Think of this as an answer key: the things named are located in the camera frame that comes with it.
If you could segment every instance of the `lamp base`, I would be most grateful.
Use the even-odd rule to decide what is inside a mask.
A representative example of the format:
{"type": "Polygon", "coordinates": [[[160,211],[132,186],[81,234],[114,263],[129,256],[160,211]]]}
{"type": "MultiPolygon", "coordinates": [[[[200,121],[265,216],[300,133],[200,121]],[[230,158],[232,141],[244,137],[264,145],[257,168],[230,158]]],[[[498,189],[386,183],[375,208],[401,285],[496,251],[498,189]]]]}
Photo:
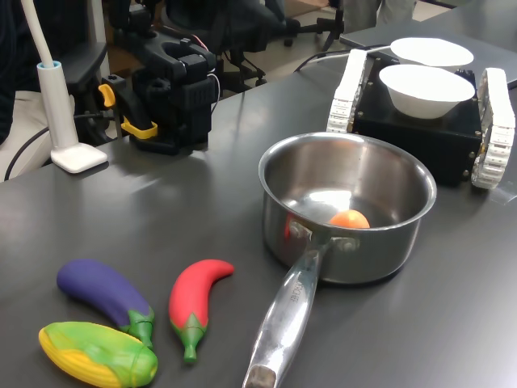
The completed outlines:
{"type": "Polygon", "coordinates": [[[91,145],[78,143],[50,151],[52,161],[71,174],[83,172],[107,162],[107,155],[91,145]]]}

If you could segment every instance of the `orange ball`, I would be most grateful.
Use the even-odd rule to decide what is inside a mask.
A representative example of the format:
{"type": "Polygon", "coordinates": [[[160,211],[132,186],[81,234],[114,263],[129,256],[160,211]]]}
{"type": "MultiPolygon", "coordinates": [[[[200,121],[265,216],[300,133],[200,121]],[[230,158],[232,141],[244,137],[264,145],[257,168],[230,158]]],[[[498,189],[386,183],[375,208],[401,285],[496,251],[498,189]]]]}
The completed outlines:
{"type": "Polygon", "coordinates": [[[333,216],[329,223],[342,228],[367,229],[370,227],[366,217],[357,210],[346,210],[333,216]]]}

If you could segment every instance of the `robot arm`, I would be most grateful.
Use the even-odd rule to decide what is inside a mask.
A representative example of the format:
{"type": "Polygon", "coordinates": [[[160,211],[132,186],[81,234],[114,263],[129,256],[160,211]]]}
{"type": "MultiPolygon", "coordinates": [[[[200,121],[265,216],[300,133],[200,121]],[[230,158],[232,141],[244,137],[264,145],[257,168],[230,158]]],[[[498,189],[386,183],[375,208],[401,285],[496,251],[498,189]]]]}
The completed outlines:
{"type": "Polygon", "coordinates": [[[133,54],[144,69],[132,75],[132,89],[116,76],[103,79],[114,92],[124,117],[121,128],[141,149],[177,154],[184,147],[206,143],[212,127],[211,104],[216,83],[208,73],[216,57],[193,44],[153,28],[161,0],[109,0],[109,21],[115,45],[133,54]]]}

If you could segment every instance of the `red wire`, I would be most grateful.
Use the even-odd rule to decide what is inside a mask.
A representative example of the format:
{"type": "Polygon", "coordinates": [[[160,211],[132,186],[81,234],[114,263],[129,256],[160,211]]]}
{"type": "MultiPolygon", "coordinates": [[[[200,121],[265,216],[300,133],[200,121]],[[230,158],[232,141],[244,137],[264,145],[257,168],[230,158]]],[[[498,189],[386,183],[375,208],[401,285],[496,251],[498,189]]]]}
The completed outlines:
{"type": "Polygon", "coordinates": [[[169,26],[163,26],[163,27],[168,28],[168,29],[169,29],[169,30],[171,30],[171,31],[174,31],[174,32],[178,33],[179,35],[192,36],[194,39],[196,39],[196,40],[197,40],[197,42],[200,44],[200,46],[201,46],[203,49],[205,49],[205,50],[207,50],[207,51],[210,51],[210,50],[208,50],[208,47],[203,43],[203,41],[202,41],[198,36],[196,36],[196,35],[194,35],[194,34],[189,34],[189,33],[186,33],[186,32],[182,32],[182,31],[178,31],[178,30],[176,30],[175,28],[172,28],[172,27],[169,27],[169,26]]]}

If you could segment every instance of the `saucepan handle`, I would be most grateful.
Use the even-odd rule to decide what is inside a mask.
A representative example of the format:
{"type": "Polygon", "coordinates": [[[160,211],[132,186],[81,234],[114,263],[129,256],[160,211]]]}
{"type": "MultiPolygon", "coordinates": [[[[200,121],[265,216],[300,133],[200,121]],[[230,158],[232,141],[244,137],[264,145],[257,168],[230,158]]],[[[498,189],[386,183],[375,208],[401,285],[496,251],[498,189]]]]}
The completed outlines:
{"type": "Polygon", "coordinates": [[[313,305],[328,244],[309,242],[267,311],[243,388],[276,388],[296,354],[313,305]]]}

